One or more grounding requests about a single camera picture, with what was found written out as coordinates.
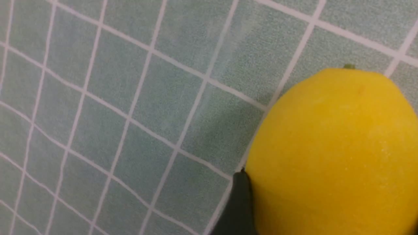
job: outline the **tile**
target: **tile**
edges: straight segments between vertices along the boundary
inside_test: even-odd
[[[51,4],[47,1],[15,1],[10,45],[43,63],[50,18]]]
[[[112,180],[96,224],[109,235],[137,235],[147,210],[135,196]]]
[[[0,234],[8,234],[13,212],[0,203]]]
[[[39,234],[36,230],[31,228],[29,225],[25,224],[22,220],[20,220],[19,218],[16,218],[15,228],[13,229],[13,235],[39,235]]]
[[[92,220],[107,176],[72,154],[68,155],[63,174],[60,198]]]
[[[86,97],[71,148],[110,170],[124,125],[123,117]]]
[[[23,183],[18,214],[41,233],[45,232],[54,197],[28,177]]]
[[[161,0],[109,0],[104,23],[142,43],[150,44],[161,2]]]
[[[0,0],[0,41],[6,41],[7,24],[9,23],[10,0]]]
[[[202,233],[227,184],[211,169],[178,154],[155,207]]]
[[[47,67],[63,79],[82,87],[92,56],[95,25],[57,8]]]
[[[0,100],[32,118],[41,73],[41,68],[9,51]]]
[[[31,125],[19,115],[0,105],[0,152],[23,166]]]
[[[418,68],[400,62],[390,78],[418,113]]]
[[[87,90],[128,113],[146,57],[146,50],[102,31]]]
[[[133,118],[176,143],[201,83],[202,79],[153,56]]]
[[[87,221],[61,202],[56,203],[50,235],[87,235],[89,229],[90,224]]]
[[[318,5],[318,0],[273,0],[277,3],[285,5],[288,8],[295,9],[308,15],[313,15]]]
[[[191,235],[191,233],[153,213],[148,221],[145,235]]]
[[[281,95],[293,85],[328,67],[354,64],[356,69],[383,73],[391,58],[359,43],[315,28]]]
[[[263,112],[242,99],[207,85],[182,149],[232,174]]]
[[[15,207],[21,176],[22,172],[18,168],[0,157],[0,201],[11,208]]]
[[[45,73],[35,123],[66,145],[76,117],[81,93]]]
[[[29,146],[28,172],[38,182],[55,191],[60,174],[64,149],[58,147],[34,128]]]
[[[253,0],[240,1],[211,77],[268,104],[306,27]]]
[[[172,148],[130,124],[114,176],[151,203],[172,152]]]
[[[169,1],[155,48],[205,73],[232,0]]]
[[[103,4],[103,0],[59,0],[59,2],[96,20],[100,18]]]
[[[362,0],[328,1],[320,19],[399,49],[417,19],[418,1]]]

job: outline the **grout line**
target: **grout line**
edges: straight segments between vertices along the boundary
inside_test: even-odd
[[[56,6],[53,4],[52,9],[51,9],[51,16],[50,16],[50,19],[49,19],[49,27],[48,27],[48,32],[47,32],[47,36],[46,36],[46,42],[45,42],[45,55],[44,55],[44,58],[43,58],[43,65],[44,66],[46,65],[46,62],[48,60],[49,44],[50,44],[50,40],[51,40],[52,28],[54,26],[55,12],[56,12]],[[14,210],[15,212],[13,213],[12,222],[10,223],[9,235],[13,234],[13,231],[14,231],[14,228],[15,228],[16,214],[17,214],[17,211],[18,211],[20,198],[22,196],[23,183],[25,181],[25,175],[26,175],[26,167],[27,167],[28,159],[29,159],[29,148],[30,148],[30,145],[31,145],[33,129],[35,127],[35,118],[36,118],[36,113],[38,112],[39,101],[41,99],[41,93],[42,93],[44,78],[45,78],[45,70],[43,69],[42,73],[41,73],[41,78],[39,80],[38,91],[36,93],[35,106],[34,106],[33,111],[32,111],[33,113],[32,113],[32,118],[31,118],[31,127],[29,129],[28,139],[26,140],[25,159],[23,161],[22,175],[21,175],[21,178],[20,178],[19,190],[18,190],[18,194],[17,194],[17,197],[16,197],[16,203],[15,203],[15,210]]]
[[[387,67],[387,69],[384,73],[384,75],[386,77],[390,77],[392,75],[392,73],[395,71],[396,67],[398,66],[398,64],[401,60],[401,58],[403,56],[405,56],[408,48],[411,46],[412,42],[414,41],[415,36],[417,35],[417,33],[418,33],[418,20],[415,22],[413,27],[409,30],[409,33],[407,34],[403,44],[399,48],[398,53],[396,54],[396,56],[393,58],[392,62]]]
[[[211,58],[211,61],[209,63],[209,66],[208,66],[208,70],[206,71],[206,74],[202,77],[203,78],[203,82],[202,82],[202,84],[201,84],[201,86],[199,88],[199,91],[197,93],[197,96],[196,96],[196,99],[195,99],[195,101],[193,103],[193,106],[192,106],[192,108],[190,110],[190,113],[187,116],[186,123],[184,124],[184,127],[183,127],[183,130],[181,132],[181,135],[180,135],[180,137],[179,137],[179,139],[178,139],[178,141],[176,143],[176,148],[174,149],[174,151],[173,151],[173,153],[172,153],[172,155],[170,157],[170,160],[168,161],[167,167],[164,170],[164,173],[163,173],[163,175],[161,177],[161,180],[158,183],[157,189],[156,189],[156,191],[155,191],[155,193],[153,195],[153,199],[151,201],[150,208],[148,209],[147,214],[146,214],[146,216],[144,218],[144,221],[142,222],[141,229],[140,229],[138,235],[143,235],[144,234],[145,229],[146,229],[146,226],[148,224],[148,221],[149,221],[149,219],[151,217],[152,211],[155,210],[155,204],[157,203],[158,197],[160,196],[161,190],[163,189],[163,186],[164,186],[164,184],[165,184],[165,182],[167,180],[168,174],[170,173],[170,170],[173,167],[173,164],[174,164],[174,161],[176,159],[177,153],[181,149],[181,144],[183,143],[183,140],[184,140],[184,138],[186,136],[187,129],[189,128],[189,126],[191,124],[191,120],[192,120],[192,118],[193,118],[193,116],[194,116],[194,114],[195,114],[195,112],[197,110],[197,107],[198,107],[199,103],[200,103],[200,99],[202,98],[202,95],[203,95],[203,92],[205,90],[207,81],[210,78],[210,75],[211,75],[213,66],[214,66],[215,61],[216,61],[216,59],[218,57],[219,51],[220,51],[220,49],[222,47],[223,40],[224,40],[224,38],[225,38],[225,36],[226,36],[226,34],[228,32],[228,28],[229,28],[229,26],[230,26],[230,24],[232,22],[232,17],[234,16],[234,13],[235,13],[235,10],[237,8],[237,5],[238,5],[238,0],[234,0],[232,2],[231,8],[229,10],[228,16],[227,16],[227,18],[225,20],[224,27],[223,27],[223,29],[222,29],[222,31],[220,33],[219,40],[218,40],[218,42],[216,44],[216,47],[215,47],[213,56]]]
[[[127,135],[129,125],[130,125],[130,120],[132,119],[133,111],[135,109],[136,103],[138,102],[138,98],[139,98],[139,95],[141,93],[142,85],[145,81],[145,77],[146,77],[146,74],[147,74],[147,71],[148,71],[148,67],[150,65],[151,57],[152,57],[152,54],[153,54],[155,43],[157,41],[158,33],[160,31],[161,22],[163,20],[166,5],[167,5],[167,0],[163,0],[162,3],[161,3],[160,11],[158,13],[158,18],[157,18],[157,22],[155,24],[155,29],[154,29],[153,36],[152,36],[152,39],[151,39],[151,44],[150,44],[150,47],[149,47],[149,50],[148,50],[148,53],[147,53],[147,57],[145,59],[145,63],[144,63],[142,73],[141,73],[141,76],[140,76],[140,79],[139,79],[139,82],[138,82],[138,86],[137,86],[137,89],[135,91],[135,95],[134,95],[134,98],[132,100],[131,107],[129,108],[128,117],[126,119],[125,126],[123,128],[122,136],[120,138],[120,142],[119,142],[116,154],[115,154],[115,158],[112,162],[112,166],[110,168],[109,175],[106,179],[106,183],[104,185],[102,194],[100,195],[99,203],[98,203],[97,210],[96,210],[96,212],[94,214],[94,217],[93,217],[93,222],[92,222],[92,226],[90,227],[89,235],[92,235],[92,233],[93,233],[93,226],[96,225],[96,222],[97,222],[97,219],[99,217],[100,211],[102,209],[103,202],[105,200],[107,191],[109,190],[109,185],[110,185],[112,176],[114,174],[117,161],[119,160],[120,154],[122,152],[123,144],[124,144],[124,141],[125,141],[125,138],[126,138],[126,135]],[[138,196],[138,199],[140,199],[141,202],[145,202],[139,196]]]
[[[196,231],[194,231],[193,229],[189,228],[187,225],[183,224],[182,222],[177,221],[177,220],[174,220],[173,218],[171,218],[171,217],[163,214],[162,212],[160,212],[160,211],[158,211],[156,209],[154,209],[153,212],[156,213],[157,215],[159,215],[160,217],[162,217],[162,218],[164,218],[164,219],[166,219],[166,220],[168,220],[168,221],[170,221],[170,222],[172,222],[172,223],[174,223],[174,224],[176,224],[176,225],[184,228],[189,233],[191,233],[193,235],[199,235]]]
[[[103,22],[103,19],[105,17],[106,4],[107,4],[107,0],[103,0],[102,10],[101,10],[101,13],[100,13],[100,20],[99,20],[100,22]],[[79,118],[80,118],[80,115],[81,115],[81,111],[82,111],[82,107],[83,107],[83,103],[84,103],[84,98],[85,98],[86,91],[87,91],[87,86],[89,85],[90,74],[92,72],[94,59],[96,57],[97,47],[99,45],[99,38],[100,38],[101,30],[102,30],[102,28],[100,27],[100,25],[98,25],[97,31],[96,31],[96,37],[94,39],[94,44],[93,44],[92,56],[91,56],[90,61],[89,61],[89,67],[87,69],[86,79],[84,81],[84,86],[83,86],[83,90],[82,90],[82,93],[81,93],[80,102],[79,102],[79,105],[78,105],[78,108],[77,108],[77,112],[76,112],[76,116],[75,116],[75,119],[74,119],[73,126],[71,128],[70,137],[69,137],[68,143],[67,143],[66,148],[65,148],[64,156],[63,156],[62,161],[61,161],[60,175],[59,175],[56,191],[55,191],[55,194],[54,194],[54,201],[53,201],[51,212],[50,212],[50,215],[49,215],[49,220],[48,220],[48,225],[46,227],[45,235],[49,235],[49,231],[50,231],[51,226],[52,226],[52,221],[54,220],[55,207],[56,207],[56,204],[57,204],[57,200],[59,200],[58,195],[59,195],[59,192],[61,190],[62,181],[63,181],[63,177],[64,177],[64,166],[65,166],[65,163],[66,163],[66,160],[67,160],[67,157],[68,157],[68,153],[69,153],[69,150],[70,150],[70,147],[71,147],[71,144],[72,144],[72,141],[73,141],[76,129],[77,129],[78,121],[79,121]]]
[[[9,9],[9,21],[7,23],[7,31],[6,31],[6,42],[3,44],[4,52],[3,52],[3,65],[2,71],[0,76],[0,94],[3,88],[4,76],[6,74],[6,61],[7,61],[7,52],[9,49],[9,39],[10,39],[10,31],[12,29],[12,20],[13,20],[13,8],[15,6],[15,0],[10,0],[10,9]]]

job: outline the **lemon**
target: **lemon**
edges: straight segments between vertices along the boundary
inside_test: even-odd
[[[383,75],[325,69],[274,105],[246,172],[260,235],[411,234],[418,120]]]

